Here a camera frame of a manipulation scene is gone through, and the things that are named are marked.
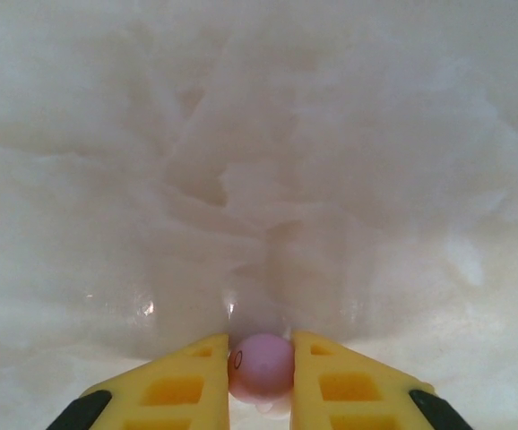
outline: crumpled white material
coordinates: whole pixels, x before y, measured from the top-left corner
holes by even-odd
[[[0,1],[0,429],[292,328],[518,428],[518,2],[450,3]]]

